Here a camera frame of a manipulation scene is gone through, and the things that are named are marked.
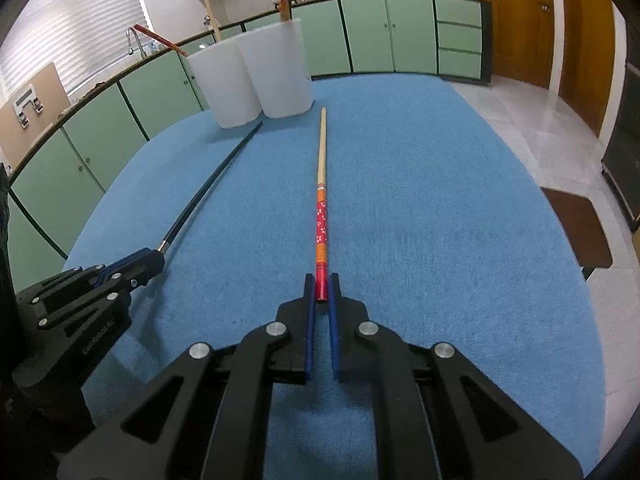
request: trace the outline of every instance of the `white plastic container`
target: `white plastic container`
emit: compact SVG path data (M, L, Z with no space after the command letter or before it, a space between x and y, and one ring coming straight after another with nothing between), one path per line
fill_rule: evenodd
M236 36L264 114L272 119L303 114L314 102L300 19Z
M236 38L199 50L187 62L220 127L241 126L260 115L262 107Z

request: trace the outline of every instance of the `drawer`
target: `drawer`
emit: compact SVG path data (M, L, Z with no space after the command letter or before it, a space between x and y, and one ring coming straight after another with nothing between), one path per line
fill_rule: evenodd
M436 0L436 19L439 22L462 23L482 27L480 2L473 0Z
M438 46L482 53L482 29L438 23Z
M480 79L480 54L439 49L438 62L439 74Z

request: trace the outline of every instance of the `chopstick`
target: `chopstick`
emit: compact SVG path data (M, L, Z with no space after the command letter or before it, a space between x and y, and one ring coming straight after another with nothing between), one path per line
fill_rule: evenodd
M156 33L151 32L148 28L143 27L142 25L139 25L137 23L133 26L133 28L135 28L139 32L142 32L142 34L146 34L148 37L153 38L156 41L159 41L164 46L167 46L168 48L170 48L171 50L177 52L178 54L182 54L184 57L188 57L189 56L189 54L187 54L179 46L177 46L176 44L171 43L171 41L166 40L162 36L158 36Z

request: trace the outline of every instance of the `table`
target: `table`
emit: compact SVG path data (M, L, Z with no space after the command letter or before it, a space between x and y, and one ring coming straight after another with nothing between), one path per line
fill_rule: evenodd
M316 102L263 128L199 205L132 326L83 391L94 420L193 342L237 343L302 293L314 270L319 114L328 111L329 268L344 295L405 341L449 341L590 470L604 368L588 290L544 195L446 82L422 75L314 83ZM103 197L67 267L156 247L252 124L210 112L169 127ZM264 477L376 478L366 388L332 378L316 317L308 387L277 385Z

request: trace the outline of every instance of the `green wall cabinet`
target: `green wall cabinet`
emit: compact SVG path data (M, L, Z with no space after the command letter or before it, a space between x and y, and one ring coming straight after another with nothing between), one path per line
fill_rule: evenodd
M336 0L296 7L292 16L301 21L306 62L311 75L351 72Z
M63 130L56 131L33 155L12 188L33 219L67 254L103 195Z
M385 0L342 0L354 72L393 72Z
M272 23L277 23L279 21L280 14L274 12L273 14L267 14L266 16L251 20L250 22L244 22L244 28L249 31L254 30L254 28L264 27L265 25L271 25Z
M172 124L202 111L175 52L141 66L121 82L150 139Z
M213 39L213 36L205 36L204 38L200 38L199 40L191 41L187 44L184 44L180 48L183 49L187 54L191 55L191 54L195 54L203 46L206 48L207 46L213 45L215 43L216 42ZM200 102L200 108L202 108L203 110L209 110L209 104L207 103L207 99L206 97L204 97L204 94L202 93L202 90L198 86L198 83L196 83L196 76L193 75L193 72L191 71L191 67L189 66L189 63L183 58L180 58L180 62L184 67L184 71L189 76L189 80L191 81L191 87L193 88L193 91L196 94L198 102Z
M117 85L80 108L63 129L104 189L146 142Z
M438 72L433 0L386 0L396 72Z
M40 236L11 197L8 249L16 292L55 276L65 264L64 258Z

